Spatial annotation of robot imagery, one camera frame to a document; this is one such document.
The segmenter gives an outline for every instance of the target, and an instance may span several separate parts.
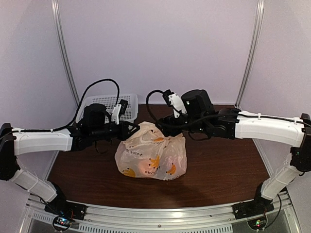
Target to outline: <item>wooden tabletop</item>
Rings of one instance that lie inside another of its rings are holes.
[[[152,105],[157,117],[172,113],[164,105]],[[136,123],[152,122],[146,106],[139,106]],[[121,174],[114,154],[114,140],[106,154],[94,147],[60,152],[49,181],[58,184],[68,200],[126,208],[198,207],[249,200],[256,187],[269,178],[251,139],[212,138],[197,142],[185,133],[188,167],[172,181],[131,178]],[[99,149],[109,147],[99,142]]]

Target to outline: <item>plastic basket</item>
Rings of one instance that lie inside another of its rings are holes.
[[[85,107],[93,104],[100,103],[106,106],[107,112],[112,113],[113,108],[116,106],[117,97],[113,95],[102,95],[102,96],[90,96],[84,99],[81,104],[81,108],[78,112],[76,122],[78,123],[83,118]],[[126,120],[134,123],[138,114],[138,98],[136,94],[124,94],[119,96],[119,100],[127,100],[128,105],[125,114],[120,117],[120,120]]]

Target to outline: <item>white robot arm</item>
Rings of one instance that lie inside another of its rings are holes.
[[[157,119],[152,114],[149,97],[155,92],[162,93],[167,105],[174,107],[173,115]],[[216,112],[205,90],[192,90],[182,97],[171,90],[155,90],[147,96],[146,103],[150,116],[165,136],[176,136],[182,131],[188,131],[190,137],[192,133],[203,133],[207,135],[207,139],[254,138],[292,146],[282,166],[271,178],[258,186],[254,200],[233,206],[236,219],[271,210],[272,200],[283,188],[297,176],[311,171],[311,121],[308,114],[285,118],[239,109],[222,109]]]
[[[66,217],[67,210],[74,212],[76,219],[83,219],[85,206],[66,201],[56,184],[40,179],[17,163],[17,156],[38,151],[77,151],[92,146],[99,140],[118,138],[126,140],[139,130],[139,126],[119,120],[125,113],[127,102],[121,100],[112,114],[101,104],[92,104],[84,109],[84,117],[75,126],[61,130],[24,130],[12,128],[5,123],[0,129],[0,180],[12,181],[41,198],[46,210]]]

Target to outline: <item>white wall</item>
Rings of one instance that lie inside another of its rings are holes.
[[[275,116],[311,114],[311,2],[266,1],[265,14],[242,109]],[[289,147],[261,141],[271,167],[281,165]],[[289,185],[304,233],[311,232],[311,174]]]
[[[53,128],[67,123],[74,102],[66,80],[49,0],[0,3],[0,124]],[[38,176],[46,174],[53,152],[22,155]],[[0,181],[1,232],[15,233],[28,194]]]
[[[257,0],[62,0],[64,38],[79,95],[113,78],[145,103],[154,89],[206,89],[213,103],[236,101]],[[115,94],[101,84],[89,95]],[[155,95],[152,102],[163,102]]]

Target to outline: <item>white plastic bag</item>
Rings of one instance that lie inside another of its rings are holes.
[[[119,172],[137,178],[173,180],[186,173],[185,138],[164,137],[150,122],[139,124],[140,130],[119,144],[115,154]]]

